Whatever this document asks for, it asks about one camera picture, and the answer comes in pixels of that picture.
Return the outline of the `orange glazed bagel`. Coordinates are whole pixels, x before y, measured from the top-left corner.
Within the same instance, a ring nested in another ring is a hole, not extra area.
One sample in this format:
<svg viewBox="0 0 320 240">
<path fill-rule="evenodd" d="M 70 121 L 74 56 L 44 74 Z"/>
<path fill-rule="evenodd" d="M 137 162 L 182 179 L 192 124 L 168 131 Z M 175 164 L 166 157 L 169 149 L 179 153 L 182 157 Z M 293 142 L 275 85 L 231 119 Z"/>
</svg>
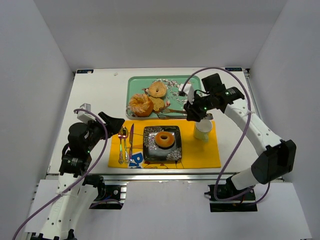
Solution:
<svg viewBox="0 0 320 240">
<path fill-rule="evenodd" d="M 175 138 L 170 132 L 161 131 L 155 136 L 155 143 L 161 148 L 170 148 L 175 143 Z"/>
</svg>

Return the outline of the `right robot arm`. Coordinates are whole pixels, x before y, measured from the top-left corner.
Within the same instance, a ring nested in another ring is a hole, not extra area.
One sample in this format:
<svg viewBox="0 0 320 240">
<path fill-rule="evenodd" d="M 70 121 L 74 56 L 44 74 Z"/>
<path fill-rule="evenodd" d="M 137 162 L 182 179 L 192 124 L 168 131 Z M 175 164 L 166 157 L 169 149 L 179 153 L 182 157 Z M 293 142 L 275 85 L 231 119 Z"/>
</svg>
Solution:
<svg viewBox="0 0 320 240">
<path fill-rule="evenodd" d="M 208 110 L 217 109 L 229 117 L 242 130 L 241 139 L 248 138 L 258 158 L 247 169 L 229 177 L 216 200 L 233 200 L 257 184 L 271 181 L 293 170 L 297 146 L 292 140 L 284 140 L 252 111 L 249 95 L 237 87 L 226 88 L 220 75 L 215 73 L 203 78 L 203 96 L 198 95 L 189 82 L 178 89 L 179 95 L 187 96 L 184 104 L 186 119 L 199 123 Z"/>
</svg>

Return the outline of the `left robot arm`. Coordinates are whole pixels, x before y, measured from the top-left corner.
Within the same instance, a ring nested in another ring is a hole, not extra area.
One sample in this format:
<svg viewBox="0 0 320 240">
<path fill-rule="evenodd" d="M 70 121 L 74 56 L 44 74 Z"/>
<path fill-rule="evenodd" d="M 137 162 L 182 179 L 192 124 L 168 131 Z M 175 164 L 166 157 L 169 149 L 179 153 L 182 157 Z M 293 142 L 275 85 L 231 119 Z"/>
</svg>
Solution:
<svg viewBox="0 0 320 240">
<path fill-rule="evenodd" d="M 76 231 L 93 201 L 105 190 L 102 176 L 90 175 L 95 167 L 91 151 L 101 140 L 117 134 L 125 120 L 104 112 L 94 115 L 89 110 L 76 109 L 79 122 L 68 129 L 67 144 L 62 150 L 55 197 L 45 204 L 49 214 L 39 233 L 32 240 L 74 240 Z"/>
</svg>

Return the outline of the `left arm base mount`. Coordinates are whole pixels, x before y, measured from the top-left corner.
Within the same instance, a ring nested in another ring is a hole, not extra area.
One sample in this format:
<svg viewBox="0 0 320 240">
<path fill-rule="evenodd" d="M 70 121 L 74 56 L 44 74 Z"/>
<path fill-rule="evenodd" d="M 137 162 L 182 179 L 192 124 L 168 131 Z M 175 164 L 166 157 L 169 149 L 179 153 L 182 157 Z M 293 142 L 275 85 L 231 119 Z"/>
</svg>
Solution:
<svg viewBox="0 0 320 240">
<path fill-rule="evenodd" d="M 126 198 L 127 186 L 124 183 L 112 184 L 100 175 L 88 175 L 83 182 L 97 190 L 97 196 L 90 206 L 95 210 L 121 210 Z"/>
</svg>

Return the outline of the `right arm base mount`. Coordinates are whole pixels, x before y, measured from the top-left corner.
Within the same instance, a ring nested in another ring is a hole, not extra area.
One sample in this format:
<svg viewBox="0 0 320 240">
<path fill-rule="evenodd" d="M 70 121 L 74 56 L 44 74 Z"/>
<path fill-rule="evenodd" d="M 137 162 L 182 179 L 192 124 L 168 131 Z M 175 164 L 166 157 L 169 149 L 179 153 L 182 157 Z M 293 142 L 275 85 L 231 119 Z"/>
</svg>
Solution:
<svg viewBox="0 0 320 240">
<path fill-rule="evenodd" d="M 256 202 L 256 195 L 253 189 L 246 194 L 233 198 L 231 200 L 225 200 L 231 198 L 233 195 L 237 195 L 240 192 L 227 191 L 224 184 L 220 184 L 217 187 L 217 200 L 214 196 L 215 185 L 208 185 L 208 191 L 204 193 L 204 196 L 209 199 L 209 206 L 211 213 L 244 213 L 244 212 L 257 212 L 258 207 Z"/>
</svg>

